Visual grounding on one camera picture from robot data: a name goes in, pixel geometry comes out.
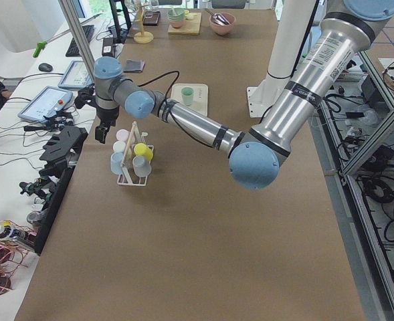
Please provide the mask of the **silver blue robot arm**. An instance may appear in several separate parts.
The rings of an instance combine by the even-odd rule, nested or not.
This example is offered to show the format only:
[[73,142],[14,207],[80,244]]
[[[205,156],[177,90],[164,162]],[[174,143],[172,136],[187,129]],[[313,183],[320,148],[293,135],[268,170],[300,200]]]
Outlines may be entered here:
[[388,20],[394,1],[329,1],[321,34],[310,39],[315,1],[284,4],[266,77],[248,88],[248,131],[234,131],[166,94],[136,85],[112,57],[94,63],[96,139],[104,142],[120,110],[136,119],[153,115],[192,139],[227,153],[233,179],[248,189],[267,187],[291,152],[291,142],[322,102],[341,72],[371,47]]

